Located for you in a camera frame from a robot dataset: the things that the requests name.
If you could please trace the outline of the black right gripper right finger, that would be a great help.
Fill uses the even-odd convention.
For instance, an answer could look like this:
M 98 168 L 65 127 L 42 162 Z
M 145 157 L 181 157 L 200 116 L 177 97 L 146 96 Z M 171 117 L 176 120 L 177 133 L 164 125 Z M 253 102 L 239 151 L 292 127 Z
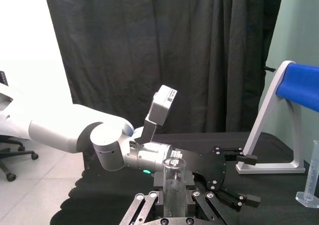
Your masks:
M 206 187 L 204 179 L 190 171 L 186 172 L 186 215 L 211 225 L 231 224 L 230 210 L 217 194 Z

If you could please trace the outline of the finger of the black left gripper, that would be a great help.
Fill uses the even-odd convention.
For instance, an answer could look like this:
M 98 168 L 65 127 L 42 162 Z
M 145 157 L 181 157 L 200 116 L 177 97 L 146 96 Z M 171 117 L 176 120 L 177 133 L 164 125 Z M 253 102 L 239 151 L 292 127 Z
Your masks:
M 257 163 L 257 156 L 250 154 L 244 155 L 243 148 L 241 147 L 226 148 L 223 150 L 223 154 L 226 161 L 238 161 L 254 166 Z
M 250 194 L 241 194 L 229 191 L 226 188 L 220 188 L 213 191 L 217 199 L 224 205 L 239 212 L 243 205 L 257 208 L 261 202 L 261 198 Z

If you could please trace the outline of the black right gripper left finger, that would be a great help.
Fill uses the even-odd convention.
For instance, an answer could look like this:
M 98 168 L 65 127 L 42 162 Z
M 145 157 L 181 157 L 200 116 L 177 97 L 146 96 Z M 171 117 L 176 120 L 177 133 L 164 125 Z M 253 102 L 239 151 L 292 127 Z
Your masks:
M 154 189 L 148 194 L 137 193 L 120 225 L 164 225 L 163 172 L 153 174 Z

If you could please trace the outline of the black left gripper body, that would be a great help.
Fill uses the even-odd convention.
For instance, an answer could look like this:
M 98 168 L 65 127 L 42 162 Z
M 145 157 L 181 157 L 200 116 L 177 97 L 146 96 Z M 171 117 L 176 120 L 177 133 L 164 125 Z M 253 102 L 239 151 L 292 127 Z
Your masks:
M 226 159 L 221 149 L 209 152 L 194 152 L 180 148 L 171 149 L 171 158 L 181 158 L 186 162 L 187 170 L 205 184 L 206 188 L 218 191 L 226 176 Z

